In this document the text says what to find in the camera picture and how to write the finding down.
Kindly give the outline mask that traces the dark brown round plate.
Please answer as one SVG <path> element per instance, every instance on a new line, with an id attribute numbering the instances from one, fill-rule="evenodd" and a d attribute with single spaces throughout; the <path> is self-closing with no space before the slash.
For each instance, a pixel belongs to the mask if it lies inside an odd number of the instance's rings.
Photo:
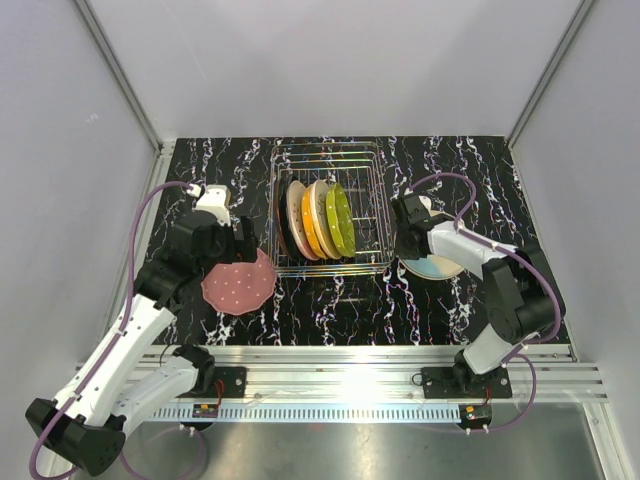
<path id="1" fill-rule="evenodd" d="M 286 208 L 286 188 L 288 183 L 286 180 L 280 179 L 277 182 L 277 221 L 279 228 L 279 236 L 283 248 L 290 260 L 297 262 L 300 260 L 300 252 L 293 239 Z"/>

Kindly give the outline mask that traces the cream beige floral plate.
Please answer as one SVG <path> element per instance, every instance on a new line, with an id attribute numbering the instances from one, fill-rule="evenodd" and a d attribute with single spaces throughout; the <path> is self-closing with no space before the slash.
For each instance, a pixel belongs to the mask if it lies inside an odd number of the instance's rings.
<path id="1" fill-rule="evenodd" d="M 395 235 L 395 253 L 399 263 L 415 276 L 432 281 L 452 279 L 463 272 L 463 267 L 442 256 L 424 255 L 414 245 L 404 240 L 406 235 L 398 230 Z"/>

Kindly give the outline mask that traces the orange dotted scalloped plate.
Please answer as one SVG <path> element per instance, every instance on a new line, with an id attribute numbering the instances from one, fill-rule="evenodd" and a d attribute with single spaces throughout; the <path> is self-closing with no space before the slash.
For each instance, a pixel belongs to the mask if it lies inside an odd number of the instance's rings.
<path id="1" fill-rule="evenodd" d="M 306 239 L 314 255 L 319 259 L 327 260 L 328 256 L 322 249 L 316 235 L 311 210 L 311 188 L 308 187 L 302 197 L 302 219 Z"/>

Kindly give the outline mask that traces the cream pink floral plate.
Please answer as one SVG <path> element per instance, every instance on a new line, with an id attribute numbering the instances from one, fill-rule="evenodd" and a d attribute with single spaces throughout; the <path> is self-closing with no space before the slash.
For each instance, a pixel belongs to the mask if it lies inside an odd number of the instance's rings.
<path id="1" fill-rule="evenodd" d="M 299 180 L 293 179 L 290 182 L 286 189 L 287 218 L 289 229 L 301 255 L 307 260 L 317 260 L 318 257 L 311 248 L 304 230 L 301 203 L 305 191 L 306 187 Z"/>

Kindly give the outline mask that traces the green dotted scalloped plate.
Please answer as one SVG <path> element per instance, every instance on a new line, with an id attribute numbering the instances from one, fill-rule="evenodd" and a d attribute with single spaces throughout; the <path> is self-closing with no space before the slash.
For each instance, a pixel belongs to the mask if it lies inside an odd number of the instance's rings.
<path id="1" fill-rule="evenodd" d="M 333 184 L 327 193 L 326 214 L 336 249 L 341 256 L 353 258 L 356 253 L 353 215 L 349 199 L 338 183 Z"/>

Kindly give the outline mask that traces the metal wire dish rack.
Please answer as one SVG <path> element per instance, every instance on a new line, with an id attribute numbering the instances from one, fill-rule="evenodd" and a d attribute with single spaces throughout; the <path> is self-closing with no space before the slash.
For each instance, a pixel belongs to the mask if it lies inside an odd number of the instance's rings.
<path id="1" fill-rule="evenodd" d="M 392 227 L 380 153 L 371 141 L 282 143 L 271 154 L 268 253 L 281 277 L 375 275 L 393 259 Z M 278 218 L 284 188 L 293 180 L 309 186 L 316 180 L 338 183 L 354 215 L 355 256 L 312 261 L 287 248 Z"/>

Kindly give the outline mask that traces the cream orange floral plate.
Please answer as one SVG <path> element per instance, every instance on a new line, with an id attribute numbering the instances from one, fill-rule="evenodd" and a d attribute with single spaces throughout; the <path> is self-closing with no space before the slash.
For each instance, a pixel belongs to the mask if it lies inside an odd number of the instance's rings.
<path id="1" fill-rule="evenodd" d="M 341 254 L 337 249 L 329 226 L 326 212 L 326 197 L 329 186 L 324 180 L 316 180 L 311 185 L 311 211 L 314 230 L 319 244 L 328 258 L 338 260 Z"/>

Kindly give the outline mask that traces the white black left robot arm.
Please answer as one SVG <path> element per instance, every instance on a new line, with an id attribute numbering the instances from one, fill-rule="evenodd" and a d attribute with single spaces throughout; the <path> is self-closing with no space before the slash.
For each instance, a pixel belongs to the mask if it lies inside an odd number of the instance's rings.
<path id="1" fill-rule="evenodd" d="M 182 310 L 195 281 L 218 264 L 257 259 L 253 222 L 225 226 L 214 214 L 191 211 L 174 225 L 157 256 L 131 281 L 112 328 L 82 368 L 51 400 L 36 398 L 25 417 L 38 440 L 30 473 L 43 447 L 91 476 L 119 457 L 127 437 L 154 411 L 180 395 L 220 390 L 215 358 L 205 348 L 182 345 L 135 387 L 125 383 L 153 340 Z"/>

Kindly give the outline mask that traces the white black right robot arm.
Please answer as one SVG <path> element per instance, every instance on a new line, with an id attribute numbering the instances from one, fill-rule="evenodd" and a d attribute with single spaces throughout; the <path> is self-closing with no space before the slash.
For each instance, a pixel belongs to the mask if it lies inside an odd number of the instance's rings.
<path id="1" fill-rule="evenodd" d="M 450 367 L 425 367 L 427 398 L 508 398 L 506 364 L 543 334 L 554 336 L 566 313 L 544 252 L 480 236 L 448 214 L 432 214 L 415 193 L 392 202 L 399 259 L 449 260 L 484 285 L 487 323 Z"/>

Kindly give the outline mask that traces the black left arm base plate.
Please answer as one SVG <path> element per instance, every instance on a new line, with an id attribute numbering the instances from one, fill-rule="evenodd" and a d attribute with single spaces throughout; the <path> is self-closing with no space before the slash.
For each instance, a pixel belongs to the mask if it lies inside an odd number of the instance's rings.
<path id="1" fill-rule="evenodd" d="M 200 397 L 215 398 L 221 393 L 223 399 L 241 399 L 246 392 L 247 374 L 246 367 L 214 367 L 204 376 Z"/>

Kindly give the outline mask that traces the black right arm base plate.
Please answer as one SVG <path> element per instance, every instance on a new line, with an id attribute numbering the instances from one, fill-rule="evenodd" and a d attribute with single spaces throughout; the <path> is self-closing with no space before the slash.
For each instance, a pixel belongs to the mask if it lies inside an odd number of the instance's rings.
<path id="1" fill-rule="evenodd" d="M 460 365 L 423 367 L 421 384 L 426 399 L 510 399 L 512 387 L 508 372 L 497 368 L 478 375 Z"/>

